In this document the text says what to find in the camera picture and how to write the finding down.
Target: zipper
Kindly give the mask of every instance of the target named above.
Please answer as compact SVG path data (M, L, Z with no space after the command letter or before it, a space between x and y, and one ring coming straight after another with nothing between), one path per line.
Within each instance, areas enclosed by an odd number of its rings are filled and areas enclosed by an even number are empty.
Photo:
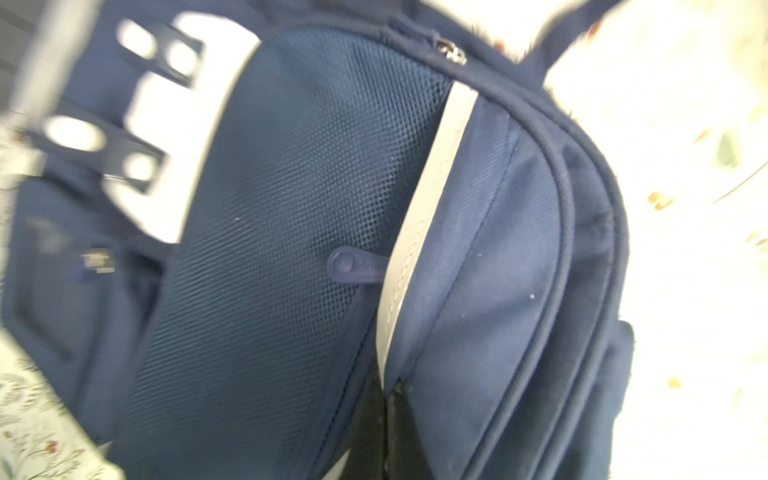
M467 54L462 49L456 46L456 44L447 38L438 38L437 51L442 53L448 60L458 63L459 65L467 64Z
M440 34L430 28L415 23L405 15L397 15L389 22L389 27L400 35L415 40L419 43L426 43L430 48L442 53L448 60L466 65L467 55L460 49L456 43L443 38Z

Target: mesh back panel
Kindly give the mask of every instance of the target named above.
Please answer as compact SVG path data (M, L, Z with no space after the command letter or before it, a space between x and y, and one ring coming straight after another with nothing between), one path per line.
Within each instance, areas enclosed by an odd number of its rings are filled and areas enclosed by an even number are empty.
M449 87L337 31L259 48L223 114L114 445L128 478L146 465L156 478L278 478L312 460L294 454L310 416L333 414L317 409L344 322L370 321L345 317L355 288L328 281L326 261L342 245L390 253Z

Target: fabric panel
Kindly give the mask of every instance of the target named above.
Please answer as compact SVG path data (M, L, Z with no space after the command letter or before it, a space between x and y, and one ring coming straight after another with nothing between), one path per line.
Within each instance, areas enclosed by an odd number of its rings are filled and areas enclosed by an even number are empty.
M507 111L478 98L403 300L403 321L395 328L386 366L387 395L413 368L483 221L472 213L488 211L520 135Z
M357 352L339 350L355 287L327 279L327 258L389 254L449 86L337 31L262 44L223 114L115 442L130 478L142 463L164 478L306 477L317 453L296 453L321 432L304 426L338 408L321 399Z
M589 392L589 379L594 379L594 375L597 370L596 362L601 361L604 346L607 345L607 337L610 332L613 331L613 318L615 318L615 312L617 310L618 302L621 298L621 289L624 284L624 278L627 272L627 258L629 255L627 216L624 212L621 193L618 190L618 185L614 174L611 172L607 161L597 149L597 147L595 147L590 138L576 125L576 123L574 123L567 116L563 115L562 112L560 112L550 102L541 100L538 96L531 94L530 92L520 88L515 84L509 84L508 87L511 92L514 92L515 96L527 101L533 108L535 108L538 113L544 115L543 119L546 122L548 122L551 126L556 126L562 130L562 132L570 138L570 141L573 141L575 145L579 146L579 148L583 150L583 152L588 156L590 162L594 166L595 173L601 179L603 188L606 191L607 197L611 202L611 206L614 211L613 221L615 260L613 272L611 273L611 277L609 279L607 293L604 300L606 306L603 310L603 319L594 334L595 338L592 341L593 346L591 346L588 350L584 361L584 363L588 364L588 366L582 366L582 370L585 371L585 373L588 373L588 376L581 382L580 385L577 385L577 390L581 390L578 393L579 397L576 399L569 399L569 407L571 404L573 404L573 409L575 409L574 415L570 415L570 418L568 419L568 423L572 424L574 419L578 420L576 415L579 415L579 412L583 408L584 403L587 401L584 391L587 393ZM564 440L568 441L569 438L570 433L566 433L564 435ZM557 450L562 452L563 442L560 441L559 444L560 446L558 446ZM562 453L555 454L555 457L559 458L559 455L562 455ZM557 465L559 465L559 461L554 462L549 459L543 465L547 467L547 470L549 471L548 474L552 476L554 475L554 468L557 468Z
M110 436L116 387L161 274L103 227L98 210L55 182L24 182L2 303L4 326L95 442ZM85 268L94 248L109 252L114 271Z
M536 374L485 470L485 478L529 478L568 400L604 308L614 258L613 208L591 162L561 132L576 212L574 252L560 312Z
M523 136L506 162L406 379L436 478L460 478L475 453L548 304L560 257L558 191L541 151Z
M614 420L624 403L633 350L632 327L626 322L616 322L600 372L568 451L558 467L556 480L609 478Z
M408 293L413 270L419 262L429 226L435 216L477 97L477 91L464 84L454 82L451 87L432 149L389 257L376 317L376 354L381 370L385 370L400 307Z

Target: backpack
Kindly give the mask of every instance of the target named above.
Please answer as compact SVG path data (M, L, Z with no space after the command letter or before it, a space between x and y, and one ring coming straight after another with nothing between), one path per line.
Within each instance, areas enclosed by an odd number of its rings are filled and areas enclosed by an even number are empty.
M4 327L127 478L607 478L627 220L542 84L615 3L514 64L418 2L106 0Z

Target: backpack handle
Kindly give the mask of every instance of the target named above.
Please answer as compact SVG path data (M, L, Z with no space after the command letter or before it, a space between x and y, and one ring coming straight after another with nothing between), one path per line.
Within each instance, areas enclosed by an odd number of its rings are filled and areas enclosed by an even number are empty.
M539 84L554 63L565 53L579 35L611 10L621 0L590 0L581 7L560 16L546 36L520 62Z

